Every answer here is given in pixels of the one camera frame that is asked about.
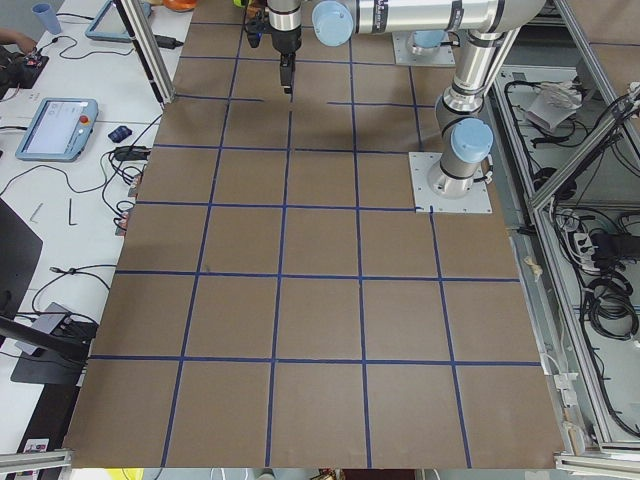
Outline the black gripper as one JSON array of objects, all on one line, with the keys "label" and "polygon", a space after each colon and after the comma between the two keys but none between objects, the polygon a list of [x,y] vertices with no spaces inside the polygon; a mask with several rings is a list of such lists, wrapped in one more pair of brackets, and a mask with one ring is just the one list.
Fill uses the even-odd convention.
[{"label": "black gripper", "polygon": [[302,28],[272,32],[272,45],[280,53],[280,85],[285,94],[293,93],[296,53],[302,45]]}]

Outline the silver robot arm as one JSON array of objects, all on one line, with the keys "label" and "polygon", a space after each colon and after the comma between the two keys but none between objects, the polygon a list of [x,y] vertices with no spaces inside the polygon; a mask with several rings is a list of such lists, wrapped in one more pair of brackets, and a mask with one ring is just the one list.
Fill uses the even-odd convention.
[{"label": "silver robot arm", "polygon": [[543,5],[509,0],[319,1],[312,24],[316,38],[331,47],[356,34],[465,32],[451,83],[435,106],[444,151],[427,175],[435,194],[457,199],[468,193],[492,148],[492,130],[477,117],[486,92],[519,30]]},{"label": "silver robot arm", "polygon": [[445,42],[445,30],[418,30],[409,34],[407,45],[414,55],[427,55],[436,52]]}]

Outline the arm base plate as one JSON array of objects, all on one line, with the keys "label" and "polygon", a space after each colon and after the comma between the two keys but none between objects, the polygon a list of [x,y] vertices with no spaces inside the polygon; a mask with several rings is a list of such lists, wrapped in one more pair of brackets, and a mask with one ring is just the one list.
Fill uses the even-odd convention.
[{"label": "arm base plate", "polygon": [[437,68],[453,68],[455,66],[453,46],[447,33],[445,42],[442,43],[436,52],[427,55],[414,55],[409,51],[407,45],[407,40],[411,32],[413,31],[396,32],[393,34],[395,62],[397,65]]},{"label": "arm base plate", "polygon": [[480,163],[474,175],[454,179],[441,168],[438,152],[410,152],[409,170],[416,213],[491,214],[487,181]]}]

